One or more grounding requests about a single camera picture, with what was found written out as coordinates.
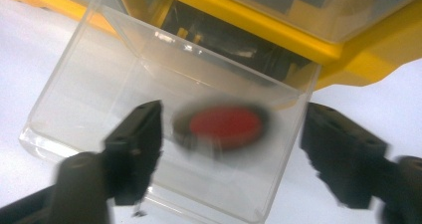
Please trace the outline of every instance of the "clear plastic box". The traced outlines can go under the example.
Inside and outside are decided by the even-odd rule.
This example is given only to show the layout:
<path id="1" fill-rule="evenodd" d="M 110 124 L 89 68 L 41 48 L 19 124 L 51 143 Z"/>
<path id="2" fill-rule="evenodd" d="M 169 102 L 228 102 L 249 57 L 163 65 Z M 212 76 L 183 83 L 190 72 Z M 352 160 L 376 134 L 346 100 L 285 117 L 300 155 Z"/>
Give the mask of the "clear plastic box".
<path id="1" fill-rule="evenodd" d="M 341 43 L 413 0 L 235 0 L 320 39 Z"/>
<path id="2" fill-rule="evenodd" d="M 100 152 L 136 106 L 163 103 L 163 154 L 145 202 L 203 223 L 263 223 L 302 124 L 319 65 L 279 82 L 128 17 L 118 0 L 93 0 L 20 135 L 59 161 Z M 209 155 L 180 147 L 172 119 L 189 104 L 240 100 L 269 109 L 268 135 Z"/>

